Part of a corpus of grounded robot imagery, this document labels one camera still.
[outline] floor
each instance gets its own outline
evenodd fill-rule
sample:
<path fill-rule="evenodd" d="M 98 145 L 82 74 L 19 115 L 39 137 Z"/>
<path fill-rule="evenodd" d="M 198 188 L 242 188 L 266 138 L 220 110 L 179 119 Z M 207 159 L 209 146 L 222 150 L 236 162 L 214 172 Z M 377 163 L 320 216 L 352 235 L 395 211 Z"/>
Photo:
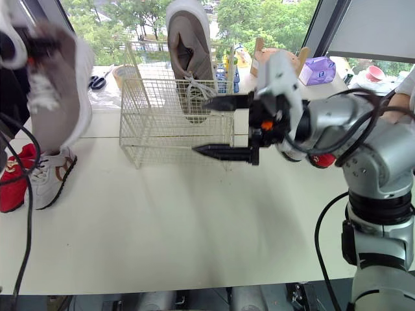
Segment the floor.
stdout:
<path fill-rule="evenodd" d="M 334 310 L 330 303 L 329 295 L 323 281 L 310 282 L 314 286 L 318 300 L 321 302 L 320 311 Z M 351 279 L 339 279 L 332 281 L 337 299 L 343 310 L 351 293 Z M 262 285 L 261 287 L 269 311 L 292 311 L 291 303 L 287 301 L 284 284 Z M 112 295 L 78 295 L 75 296 L 68 311 L 111 311 L 112 301 L 122 299 L 124 311 L 136 309 L 140 294 L 112 294 Z M 10 296 L 0 295 L 0 311 L 9 310 Z M 19 311 L 39 310 L 46 311 L 46 296 L 21 296 L 19 298 Z M 188 299 L 188 310 L 215 310 L 228 311 L 225 288 L 208 288 L 203 290 L 191 290 Z"/>

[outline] pink bowl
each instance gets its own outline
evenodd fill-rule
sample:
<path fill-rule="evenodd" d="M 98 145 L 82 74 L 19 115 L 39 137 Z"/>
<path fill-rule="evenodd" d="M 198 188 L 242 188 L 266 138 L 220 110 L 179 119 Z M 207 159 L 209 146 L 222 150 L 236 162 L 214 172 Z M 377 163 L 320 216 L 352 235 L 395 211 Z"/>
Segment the pink bowl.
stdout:
<path fill-rule="evenodd" d="M 386 76 L 382 69 L 376 66 L 369 66 L 368 72 L 366 73 L 366 79 L 371 82 L 379 82 L 385 78 Z"/>

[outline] scissors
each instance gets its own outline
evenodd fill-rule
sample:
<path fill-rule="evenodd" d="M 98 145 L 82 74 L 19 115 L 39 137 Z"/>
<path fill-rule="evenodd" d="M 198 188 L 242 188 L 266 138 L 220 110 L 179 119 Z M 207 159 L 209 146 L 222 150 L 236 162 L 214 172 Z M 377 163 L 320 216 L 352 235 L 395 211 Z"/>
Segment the scissors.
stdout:
<path fill-rule="evenodd" d="M 88 87 L 91 89 L 102 89 L 106 84 L 106 76 L 110 73 L 113 69 L 114 65 L 110 67 L 110 70 L 104 76 L 92 76 L 89 80 Z"/>

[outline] human hand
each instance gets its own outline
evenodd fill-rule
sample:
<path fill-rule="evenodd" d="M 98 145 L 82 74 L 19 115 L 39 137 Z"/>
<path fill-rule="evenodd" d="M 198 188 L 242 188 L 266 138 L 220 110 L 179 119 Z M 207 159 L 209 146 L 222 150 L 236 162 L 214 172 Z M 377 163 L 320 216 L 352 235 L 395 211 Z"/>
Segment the human hand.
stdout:
<path fill-rule="evenodd" d="M 396 93 L 389 102 L 389 107 L 402 107 L 409 109 L 409 100 L 410 97 L 406 94 Z M 387 111 L 383 114 L 382 118 L 390 123 L 398 123 L 400 118 L 402 118 L 404 114 L 398 111 Z"/>

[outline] purple box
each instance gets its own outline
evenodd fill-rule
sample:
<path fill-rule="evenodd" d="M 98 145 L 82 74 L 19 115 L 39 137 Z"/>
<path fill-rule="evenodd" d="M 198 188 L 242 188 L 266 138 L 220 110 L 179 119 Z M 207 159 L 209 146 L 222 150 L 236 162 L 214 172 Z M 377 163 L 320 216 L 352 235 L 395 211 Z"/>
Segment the purple box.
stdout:
<path fill-rule="evenodd" d="M 326 56 L 308 58 L 299 79 L 305 86 L 330 83 L 336 76 L 336 64 Z"/>

